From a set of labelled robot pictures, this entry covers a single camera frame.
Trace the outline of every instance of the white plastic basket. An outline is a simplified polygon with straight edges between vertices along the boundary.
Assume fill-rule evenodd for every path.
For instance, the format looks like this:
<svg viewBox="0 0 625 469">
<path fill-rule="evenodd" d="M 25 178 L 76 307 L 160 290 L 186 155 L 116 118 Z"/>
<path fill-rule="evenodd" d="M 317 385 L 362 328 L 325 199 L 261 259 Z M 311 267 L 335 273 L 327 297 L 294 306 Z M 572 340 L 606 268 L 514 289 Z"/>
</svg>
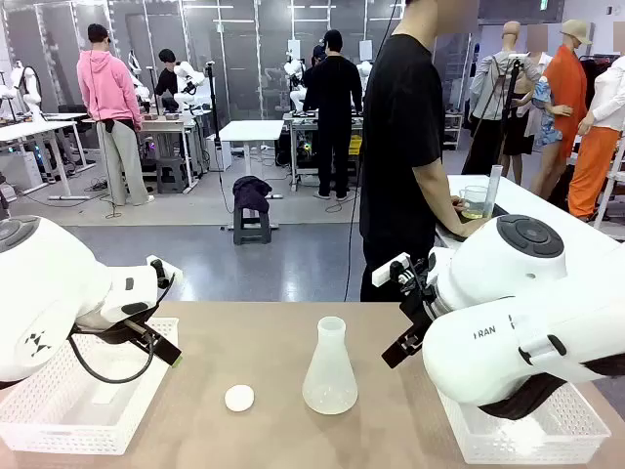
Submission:
<svg viewBox="0 0 625 469">
<path fill-rule="evenodd" d="M 570 384 L 515 422 L 438 395 L 468 464 L 587 464 L 611 435 Z"/>
<path fill-rule="evenodd" d="M 178 345 L 178 320 L 147 323 Z M 91 335 L 75 339 L 87 363 L 103 376 L 130 376 L 146 363 L 147 354 L 132 344 L 112 346 Z M 15 451 L 123 454 L 168 367 L 155 357 L 139 379 L 105 384 L 83 369 L 65 343 L 0 404 L 0 437 Z"/>
</svg>

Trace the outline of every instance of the orange pants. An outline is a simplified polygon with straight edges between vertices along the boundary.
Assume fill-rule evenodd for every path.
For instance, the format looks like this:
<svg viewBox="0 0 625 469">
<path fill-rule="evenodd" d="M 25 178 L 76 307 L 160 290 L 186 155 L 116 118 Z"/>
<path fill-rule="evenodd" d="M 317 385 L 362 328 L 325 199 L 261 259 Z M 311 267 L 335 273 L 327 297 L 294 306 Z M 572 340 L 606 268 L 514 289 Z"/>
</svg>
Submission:
<svg viewBox="0 0 625 469">
<path fill-rule="evenodd" d="M 605 182 L 620 132 L 592 127 L 582 139 L 573 181 L 568 190 L 568 211 L 574 217 L 590 217 Z"/>
</svg>

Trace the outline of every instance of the hand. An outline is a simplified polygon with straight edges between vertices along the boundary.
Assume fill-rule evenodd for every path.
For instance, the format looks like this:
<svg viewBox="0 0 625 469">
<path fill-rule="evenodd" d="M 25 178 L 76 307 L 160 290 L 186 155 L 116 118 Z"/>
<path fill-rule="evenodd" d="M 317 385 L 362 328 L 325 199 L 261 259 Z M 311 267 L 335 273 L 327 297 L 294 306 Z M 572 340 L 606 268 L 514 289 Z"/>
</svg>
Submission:
<svg viewBox="0 0 625 469">
<path fill-rule="evenodd" d="M 461 237 L 469 237 L 489 221 L 489 218 L 480 218 L 479 220 L 472 220 L 464 223 L 460 229 L 460 233 L 457 233 L 457 235 Z"/>
<path fill-rule="evenodd" d="M 465 209 L 465 201 L 458 195 L 451 196 L 451 204 L 458 213 L 461 213 Z"/>
<path fill-rule="evenodd" d="M 571 117 L 571 115 L 573 114 L 573 108 L 566 105 L 552 106 L 551 114 Z"/>
<path fill-rule="evenodd" d="M 590 131 L 594 123 L 595 123 L 595 115 L 590 111 L 586 114 L 586 117 L 584 117 L 584 120 L 582 120 L 579 123 L 579 128 L 577 129 L 577 133 L 579 135 L 586 135 Z"/>
</svg>

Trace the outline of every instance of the beige hat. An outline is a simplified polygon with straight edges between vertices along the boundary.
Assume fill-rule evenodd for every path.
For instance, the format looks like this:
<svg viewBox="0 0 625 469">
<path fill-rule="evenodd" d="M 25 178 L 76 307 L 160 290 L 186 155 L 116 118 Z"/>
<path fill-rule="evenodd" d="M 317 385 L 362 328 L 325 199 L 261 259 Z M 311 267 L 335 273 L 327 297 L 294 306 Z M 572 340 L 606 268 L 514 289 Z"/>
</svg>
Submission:
<svg viewBox="0 0 625 469">
<path fill-rule="evenodd" d="M 519 37 L 519 35 L 521 34 L 521 23 L 518 21 L 508 21 L 506 24 L 504 24 L 504 32 L 502 34 L 502 37 L 507 34 L 514 34 L 515 36 Z"/>
<path fill-rule="evenodd" d="M 582 44 L 592 44 L 588 39 L 588 24 L 585 21 L 569 20 L 562 24 L 562 34 L 573 36 Z"/>
</svg>

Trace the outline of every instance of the gray pants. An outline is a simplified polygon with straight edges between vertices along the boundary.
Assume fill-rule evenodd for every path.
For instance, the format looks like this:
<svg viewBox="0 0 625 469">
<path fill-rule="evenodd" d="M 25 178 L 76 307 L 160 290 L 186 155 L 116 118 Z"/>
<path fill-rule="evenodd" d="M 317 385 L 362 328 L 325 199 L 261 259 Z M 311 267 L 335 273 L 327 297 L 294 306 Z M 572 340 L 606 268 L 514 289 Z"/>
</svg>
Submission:
<svg viewBox="0 0 625 469">
<path fill-rule="evenodd" d="M 126 173 L 126 183 L 133 205 L 147 202 L 147 190 L 137 150 L 137 137 L 121 122 L 115 122 L 109 134 L 104 124 L 98 122 L 98 140 L 100 141 L 100 156 L 106 167 L 108 187 L 115 205 L 126 203 L 126 188 L 122 179 L 122 165 Z"/>
</svg>

